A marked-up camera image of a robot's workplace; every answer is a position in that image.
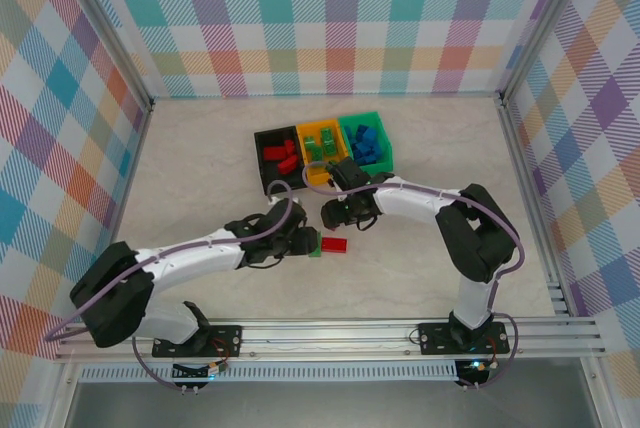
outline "white floor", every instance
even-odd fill
[[[253,133],[377,110],[393,143],[394,172],[439,187],[484,185],[518,229],[527,261],[501,282],[495,309],[553,315],[545,278],[489,98],[303,97],[161,101],[156,106],[119,239],[132,248],[203,236],[268,209]],[[295,192],[322,228],[328,198]],[[386,216],[351,226],[346,255],[292,257],[270,270],[213,274],[161,295],[212,318],[435,317],[452,309],[459,274],[437,227]]]

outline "black mounting plate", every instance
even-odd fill
[[[504,355],[509,353],[509,339],[506,337],[504,323],[492,321],[487,331],[482,335],[470,350],[461,350],[455,340],[449,335],[449,323],[420,323],[418,325],[418,340],[420,353],[423,355],[493,355],[493,345],[489,338],[496,344],[496,353]]]
[[[240,356],[240,347],[242,345],[242,326],[240,325],[221,325],[209,326],[208,340],[209,342],[197,353],[193,353],[189,346],[174,345],[167,340],[154,340],[151,356],[154,358],[220,358],[223,353],[219,353],[217,348],[210,341],[219,339],[226,343],[229,348],[229,358],[237,358]]]

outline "enclosure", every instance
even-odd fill
[[[640,0],[0,0],[0,427],[637,426],[639,76]],[[463,391],[477,355],[412,338],[464,299],[437,224],[326,229],[302,181],[321,145],[491,194],[526,253],[495,297],[515,317],[495,385]],[[156,386],[128,336],[44,340],[107,247],[265,213],[276,178],[346,253],[154,296],[241,327],[210,394]],[[142,358],[183,383],[153,338]]]

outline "yellow bin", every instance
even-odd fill
[[[323,150],[322,159],[324,161],[340,161],[349,156],[347,145],[344,143],[342,130],[340,129],[340,123],[338,122],[338,120],[331,119],[324,121],[314,121],[313,123],[296,125],[298,139],[300,140],[300,149],[302,151],[302,159],[305,165],[311,162],[311,153],[305,149],[304,139],[308,136],[313,136],[313,140],[316,142],[316,144],[322,146],[322,136],[320,135],[320,130],[322,130],[323,128],[331,128],[331,134],[333,135],[333,139],[336,142],[336,149],[338,151],[338,154],[334,156],[326,156]],[[308,171],[308,174],[309,182],[312,185],[322,185],[329,181],[329,173],[327,173],[327,171],[322,167],[311,168]]]

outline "red block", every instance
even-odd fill
[[[298,167],[298,156],[293,155],[286,160],[278,163],[278,172],[281,175],[288,175]]]
[[[265,146],[262,158],[264,161],[282,161],[287,158],[287,150],[284,146]]]
[[[326,251],[328,253],[346,253],[347,240],[344,238],[322,237],[322,251]]]
[[[296,154],[296,145],[293,140],[284,140],[284,148],[287,150],[287,155],[295,155]]]

